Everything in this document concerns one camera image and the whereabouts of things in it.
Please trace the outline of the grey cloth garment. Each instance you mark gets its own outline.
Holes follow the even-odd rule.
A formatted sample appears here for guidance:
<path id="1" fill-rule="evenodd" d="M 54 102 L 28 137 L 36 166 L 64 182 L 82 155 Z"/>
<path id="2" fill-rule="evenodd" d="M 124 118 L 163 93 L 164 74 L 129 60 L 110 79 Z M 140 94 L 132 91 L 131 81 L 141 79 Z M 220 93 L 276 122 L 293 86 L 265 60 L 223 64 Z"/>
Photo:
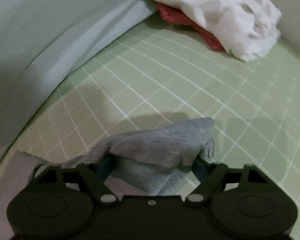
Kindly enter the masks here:
<path id="1" fill-rule="evenodd" d="M 113 154 L 119 163 L 105 184 L 118 198 L 167 195 L 190 172 L 197 157 L 213 157 L 215 143 L 210 130 L 214 125 L 211 118 L 197 118 L 154 130 L 112 135 L 86 155 L 61 163 L 61 167 L 100 164 Z"/>

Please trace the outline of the green grid cutting mat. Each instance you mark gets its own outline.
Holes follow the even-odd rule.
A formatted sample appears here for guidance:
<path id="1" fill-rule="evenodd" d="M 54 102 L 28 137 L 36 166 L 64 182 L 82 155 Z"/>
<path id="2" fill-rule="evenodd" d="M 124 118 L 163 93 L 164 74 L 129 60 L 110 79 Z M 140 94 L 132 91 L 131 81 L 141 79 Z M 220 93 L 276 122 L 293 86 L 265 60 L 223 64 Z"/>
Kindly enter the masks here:
<path id="1" fill-rule="evenodd" d="M 256 164 L 297 203 L 300 239 L 300 49 L 286 40 L 244 63 L 144 22 L 66 78 L 9 152 L 66 161 L 112 134 L 204 116 L 217 161 Z"/>

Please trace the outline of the light blue fabric storage bag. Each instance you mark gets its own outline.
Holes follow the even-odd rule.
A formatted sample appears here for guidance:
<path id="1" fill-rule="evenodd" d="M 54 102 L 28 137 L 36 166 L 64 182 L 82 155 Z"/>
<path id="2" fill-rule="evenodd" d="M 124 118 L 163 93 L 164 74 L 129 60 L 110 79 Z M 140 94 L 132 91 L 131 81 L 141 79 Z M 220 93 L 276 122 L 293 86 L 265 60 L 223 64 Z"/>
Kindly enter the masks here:
<path id="1" fill-rule="evenodd" d="M 0 0 L 0 149 L 69 74 L 152 13 L 145 0 Z"/>

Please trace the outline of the white folded garment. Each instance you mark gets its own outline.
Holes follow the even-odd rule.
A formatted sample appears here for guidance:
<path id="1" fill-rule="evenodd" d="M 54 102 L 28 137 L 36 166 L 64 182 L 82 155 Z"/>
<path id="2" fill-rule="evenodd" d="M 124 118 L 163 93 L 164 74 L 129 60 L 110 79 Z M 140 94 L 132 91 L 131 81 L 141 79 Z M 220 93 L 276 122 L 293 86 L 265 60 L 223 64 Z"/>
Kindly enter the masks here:
<path id="1" fill-rule="evenodd" d="M 280 38 L 281 12 L 270 0 L 154 0 L 181 10 L 243 61 L 266 56 Z"/>

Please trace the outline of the red knitted garment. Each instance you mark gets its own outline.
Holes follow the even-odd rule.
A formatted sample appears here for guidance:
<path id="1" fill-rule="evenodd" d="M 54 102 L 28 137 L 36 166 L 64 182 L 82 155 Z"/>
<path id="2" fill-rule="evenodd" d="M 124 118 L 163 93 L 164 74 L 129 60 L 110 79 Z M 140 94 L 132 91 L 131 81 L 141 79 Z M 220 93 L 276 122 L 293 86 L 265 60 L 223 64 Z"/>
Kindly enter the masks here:
<path id="1" fill-rule="evenodd" d="M 199 26 L 196 22 L 186 16 L 181 10 L 169 7 L 168 5 L 157 3 L 156 8 L 160 12 L 163 21 L 173 25 L 184 25 L 196 31 L 213 51 L 224 51 L 223 46 L 217 38 Z"/>

